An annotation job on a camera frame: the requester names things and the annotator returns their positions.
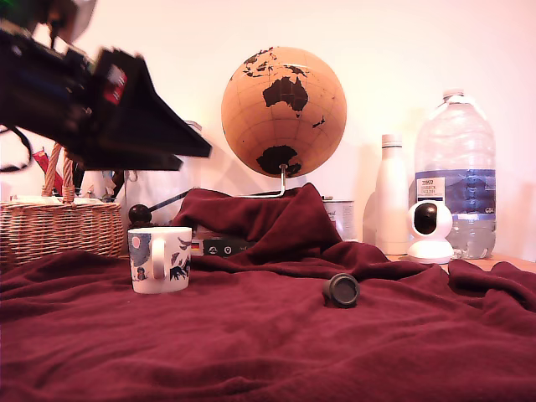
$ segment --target dark red blanket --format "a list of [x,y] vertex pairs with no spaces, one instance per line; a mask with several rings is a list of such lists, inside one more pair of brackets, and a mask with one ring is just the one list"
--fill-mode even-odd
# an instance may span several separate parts
[[[259,240],[193,260],[190,286],[131,289],[80,252],[2,275],[2,401],[535,401],[536,275],[508,263],[391,263],[341,242],[313,186],[279,200],[204,190],[178,224]],[[361,297],[325,306],[351,272]]]

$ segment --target cork globe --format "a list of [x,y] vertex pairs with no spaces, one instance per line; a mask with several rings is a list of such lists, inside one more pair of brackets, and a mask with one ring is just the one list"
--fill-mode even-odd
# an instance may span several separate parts
[[337,76],[314,54],[276,47],[235,71],[221,107],[225,138],[247,166],[278,177],[309,173],[333,155],[346,126]]

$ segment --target mug pattern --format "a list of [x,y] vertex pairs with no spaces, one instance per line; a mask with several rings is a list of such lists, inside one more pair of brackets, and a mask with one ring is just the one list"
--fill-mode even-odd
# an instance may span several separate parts
[[151,234],[149,233],[128,234],[129,254],[132,265],[136,270],[136,277],[132,278],[133,281],[143,281],[147,279],[147,273],[142,265],[149,261],[151,255],[150,244]]
[[[182,240],[180,237],[177,237],[178,241],[180,242],[180,246],[178,247],[182,251],[187,251],[188,247],[192,245],[192,241],[188,240]],[[176,253],[173,253],[171,256],[171,266],[173,267],[171,270],[169,270],[169,280],[171,281],[173,278],[175,280],[179,280],[181,277],[183,279],[187,279],[190,277],[190,265],[191,265],[191,258],[190,254],[187,253],[186,259],[179,258],[181,255],[181,251],[178,251]]]

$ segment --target bottle cap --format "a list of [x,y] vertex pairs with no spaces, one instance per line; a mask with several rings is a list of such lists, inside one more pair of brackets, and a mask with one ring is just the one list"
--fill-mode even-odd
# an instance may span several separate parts
[[383,134],[382,148],[385,147],[402,147],[402,138],[398,134]]
[[461,95],[463,96],[463,88],[450,88],[449,90],[443,91],[443,100],[446,101],[451,96]]
[[353,307],[359,297],[359,284],[349,274],[336,274],[323,283],[322,294],[336,307]]

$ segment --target wicker basket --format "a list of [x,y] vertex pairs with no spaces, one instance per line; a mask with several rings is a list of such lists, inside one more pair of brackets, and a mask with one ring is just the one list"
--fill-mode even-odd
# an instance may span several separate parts
[[54,144],[42,197],[0,203],[0,265],[16,266],[65,250],[116,256],[123,244],[121,206],[75,198],[72,161],[64,159],[63,198],[51,197],[61,146]]

